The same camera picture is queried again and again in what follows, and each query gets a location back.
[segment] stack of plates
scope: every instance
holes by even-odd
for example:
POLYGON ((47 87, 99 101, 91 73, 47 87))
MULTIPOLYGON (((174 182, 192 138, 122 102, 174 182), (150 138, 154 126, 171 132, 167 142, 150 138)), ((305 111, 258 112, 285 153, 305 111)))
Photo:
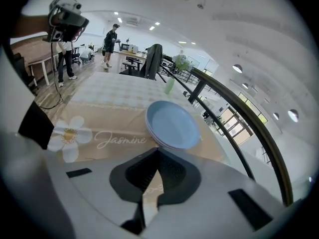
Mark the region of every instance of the stack of plates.
POLYGON ((145 121, 151 136, 163 147, 190 149, 200 139, 194 118, 184 108, 172 102, 152 103, 146 111, 145 121))

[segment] green bottle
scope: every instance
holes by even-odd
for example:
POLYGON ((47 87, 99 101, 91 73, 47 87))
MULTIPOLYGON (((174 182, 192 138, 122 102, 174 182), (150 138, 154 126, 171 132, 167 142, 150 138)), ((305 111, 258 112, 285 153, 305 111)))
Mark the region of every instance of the green bottle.
POLYGON ((174 78, 169 78, 169 80, 166 82, 166 86, 165 86, 165 89, 164 89, 164 93, 165 94, 169 94, 173 88, 173 85, 174 85, 174 82, 175 82, 175 79, 174 78))

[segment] handheld camera device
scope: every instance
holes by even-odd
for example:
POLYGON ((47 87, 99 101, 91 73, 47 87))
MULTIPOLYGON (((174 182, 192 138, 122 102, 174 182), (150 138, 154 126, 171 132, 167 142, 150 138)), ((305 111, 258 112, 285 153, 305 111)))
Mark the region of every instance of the handheld camera device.
POLYGON ((47 42, 77 41, 89 23, 88 19, 80 15, 81 7, 77 0, 53 0, 49 6, 48 15, 50 30, 43 40, 47 42))

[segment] wooden floor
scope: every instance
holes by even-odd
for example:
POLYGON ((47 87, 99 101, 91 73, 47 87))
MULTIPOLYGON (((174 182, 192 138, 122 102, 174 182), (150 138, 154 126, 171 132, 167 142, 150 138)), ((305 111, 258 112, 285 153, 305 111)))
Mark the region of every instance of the wooden floor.
MULTIPOLYGON (((43 111, 47 114, 49 119, 51 121, 55 121, 59 118, 63 108, 67 105, 67 103, 70 101, 72 96, 77 91, 77 88, 81 85, 81 83, 87 79, 89 76, 91 76, 94 72, 105 72, 105 73, 115 73, 118 74, 122 71, 124 71, 124 65, 122 65, 122 62, 125 61, 125 56, 121 55, 119 53, 114 53, 111 56, 110 64, 112 65, 111 68, 108 70, 105 70, 101 67, 101 61, 103 60, 103 56, 100 53, 96 53, 94 62, 87 63, 87 64, 73 64, 73 73, 78 77, 76 80, 69 80, 68 75, 66 73, 66 67, 63 68, 63 81, 64 86, 62 88, 58 87, 58 90, 60 94, 62 95, 62 98, 64 99, 64 102, 56 106, 55 108, 52 108, 50 110, 43 111)), ((55 81, 58 86, 58 73, 55 72, 55 81)), ((50 86, 47 86, 45 83, 45 80, 41 80, 38 83, 39 90, 37 91, 37 97, 35 97, 35 102, 41 106, 41 107, 52 107, 59 101, 59 94, 57 93, 54 85, 54 78, 53 74, 48 75, 48 79, 50 82, 50 86)))

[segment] black cable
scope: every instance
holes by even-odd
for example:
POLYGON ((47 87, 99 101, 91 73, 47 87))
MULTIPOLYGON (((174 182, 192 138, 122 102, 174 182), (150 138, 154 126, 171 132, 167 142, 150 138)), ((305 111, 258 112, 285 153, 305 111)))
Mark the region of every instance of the black cable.
POLYGON ((55 89, 57 91, 57 93, 59 94, 60 98, 59 98, 59 101, 56 105, 52 106, 52 107, 42 107, 42 106, 39 106, 40 108, 42 109, 45 109, 45 110, 50 110, 50 109, 53 109, 54 107, 57 107, 60 103, 64 102, 59 90, 58 90, 58 87, 56 85, 56 81, 55 81, 55 72, 54 72, 54 68, 53 68, 53 47, 52 47, 53 43, 51 43, 51 67, 52 67, 52 72, 53 72, 53 77, 54 77, 54 85, 55 85, 55 89))

